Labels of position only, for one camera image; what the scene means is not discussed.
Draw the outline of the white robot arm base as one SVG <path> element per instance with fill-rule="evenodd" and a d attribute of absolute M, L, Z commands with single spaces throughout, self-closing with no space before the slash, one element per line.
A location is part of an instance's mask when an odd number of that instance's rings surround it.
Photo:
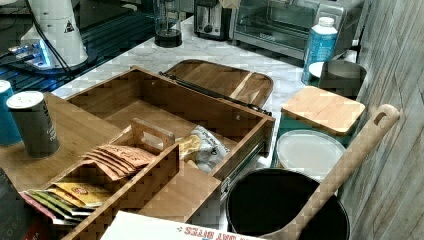
<path fill-rule="evenodd" d="M 36 46 L 40 56 L 27 64 L 40 70 L 76 68 L 88 55 L 77 27 L 71 0 L 26 0 L 33 25 L 21 37 Z"/>

